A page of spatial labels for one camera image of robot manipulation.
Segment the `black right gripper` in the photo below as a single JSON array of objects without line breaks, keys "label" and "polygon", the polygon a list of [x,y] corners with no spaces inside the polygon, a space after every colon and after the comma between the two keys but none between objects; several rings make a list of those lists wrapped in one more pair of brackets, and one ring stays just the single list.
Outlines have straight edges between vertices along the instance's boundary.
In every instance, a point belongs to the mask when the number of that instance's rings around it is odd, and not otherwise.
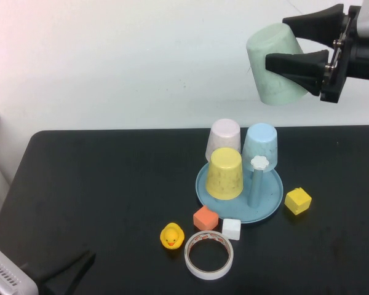
[{"label": "black right gripper", "polygon": [[287,78],[322,101],[337,103],[348,77],[369,80],[369,6],[336,4],[312,14],[287,17],[295,37],[333,49],[312,53],[270,53],[266,70]]}]

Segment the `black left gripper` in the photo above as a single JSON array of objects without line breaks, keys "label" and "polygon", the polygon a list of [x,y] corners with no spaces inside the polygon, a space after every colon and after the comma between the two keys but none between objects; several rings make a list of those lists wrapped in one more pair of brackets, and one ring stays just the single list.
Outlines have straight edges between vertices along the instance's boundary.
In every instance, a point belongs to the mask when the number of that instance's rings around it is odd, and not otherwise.
[{"label": "black left gripper", "polygon": [[45,294],[46,291],[52,291],[52,294],[74,294],[94,262],[95,253],[85,251],[55,274],[54,268],[48,264],[27,262],[20,268],[36,283],[39,294]]}]

